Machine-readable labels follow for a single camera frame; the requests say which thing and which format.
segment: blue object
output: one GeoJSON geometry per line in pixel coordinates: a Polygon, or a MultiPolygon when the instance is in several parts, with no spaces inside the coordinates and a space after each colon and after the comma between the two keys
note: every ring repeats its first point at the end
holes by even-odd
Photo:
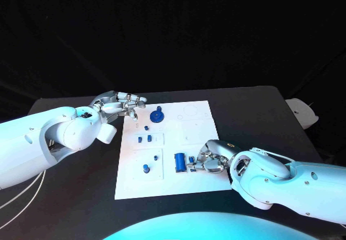
{"type": "Polygon", "coordinates": [[[137,239],[304,239],[305,233],[261,218],[225,212],[184,212],[151,218],[114,233],[105,240],[137,239]]]}
{"type": "Polygon", "coordinates": [[[186,172],[186,155],[183,153],[174,154],[174,172],[186,172]]]}
{"type": "Polygon", "coordinates": [[[150,172],[150,167],[147,164],[142,165],[142,172],[147,174],[150,172]]]}
{"type": "Polygon", "coordinates": [[[163,113],[161,107],[158,106],[155,111],[150,113],[150,121],[152,123],[160,123],[163,119],[164,119],[164,113],[163,113]]]}

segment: wire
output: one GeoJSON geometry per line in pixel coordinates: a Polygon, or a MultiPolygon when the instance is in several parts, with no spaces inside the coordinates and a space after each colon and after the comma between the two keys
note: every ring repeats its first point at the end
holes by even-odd
{"type": "Polygon", "coordinates": [[[37,175],[36,179],[33,180],[33,182],[30,183],[30,185],[27,186],[27,188],[20,192],[20,194],[8,201],[4,205],[0,206],[0,209],[1,209],[5,205],[8,205],[8,204],[18,198],[18,196],[27,191],[27,189],[28,189],[28,188],[31,187],[31,185],[36,183],[40,175],[41,175],[41,173],[37,175]]]}
{"type": "Polygon", "coordinates": [[[33,197],[31,197],[31,199],[30,199],[30,202],[27,203],[27,205],[24,206],[24,208],[23,208],[23,210],[18,212],[18,214],[14,216],[14,218],[0,227],[0,229],[17,218],[17,216],[21,214],[21,212],[27,209],[27,207],[28,207],[28,205],[30,205],[31,201],[34,200],[34,197],[36,197],[36,195],[37,195],[37,193],[39,193],[39,190],[40,190],[40,188],[41,188],[41,183],[43,183],[44,175],[46,175],[46,170],[43,171],[43,177],[41,177],[41,180],[40,180],[40,184],[39,184],[39,186],[37,186],[37,191],[36,191],[36,193],[34,193],[34,195],[33,195],[33,197]]]}

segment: white paper sheet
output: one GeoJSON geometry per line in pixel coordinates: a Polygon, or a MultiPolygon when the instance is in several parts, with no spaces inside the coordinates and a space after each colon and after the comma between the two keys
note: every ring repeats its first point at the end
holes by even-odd
{"type": "Polygon", "coordinates": [[[212,174],[187,169],[187,172],[176,173],[174,154],[184,153],[187,163],[189,156],[197,157],[207,140],[219,139],[207,101],[150,104],[135,112],[137,122],[124,118],[115,200],[230,190],[226,171],[212,174]],[[152,123],[150,113],[157,106],[164,119],[152,123]]]}

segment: table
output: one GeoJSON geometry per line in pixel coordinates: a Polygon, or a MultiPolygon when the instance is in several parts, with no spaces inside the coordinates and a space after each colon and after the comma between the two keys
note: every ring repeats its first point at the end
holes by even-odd
{"type": "MultiPolygon", "coordinates": [[[[154,92],[140,96],[148,99],[147,104],[207,100],[220,140],[230,141],[243,150],[256,147],[297,161],[321,162],[275,87],[154,92]]],[[[86,106],[92,99],[93,96],[39,99],[28,113],[62,106],[86,106]]],[[[121,117],[111,123],[116,134],[109,144],[95,140],[83,151],[47,169],[36,199],[0,230],[1,239],[102,239],[147,219],[200,211],[253,216],[315,237],[346,235],[338,224],[301,216],[278,204],[269,210],[252,207],[233,190],[114,200],[122,123],[121,117]]],[[[1,204],[28,183],[30,180],[1,190],[1,204]]],[[[37,184],[34,186],[1,209],[0,225],[27,204],[37,184]]]]}

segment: white device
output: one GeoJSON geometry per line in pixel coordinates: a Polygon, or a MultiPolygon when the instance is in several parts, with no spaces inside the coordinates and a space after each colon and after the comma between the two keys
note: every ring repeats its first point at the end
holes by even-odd
{"type": "Polygon", "coordinates": [[[137,121],[134,107],[144,108],[145,102],[144,97],[108,91],[89,106],[59,107],[1,123],[0,189],[30,179],[95,139],[108,144],[116,133],[108,123],[118,116],[137,121]]]}
{"type": "Polygon", "coordinates": [[[213,174],[229,168],[232,189],[253,207],[268,210],[281,204],[302,216],[346,224],[346,167],[294,161],[255,147],[239,151],[209,140],[194,168],[213,174]]]}

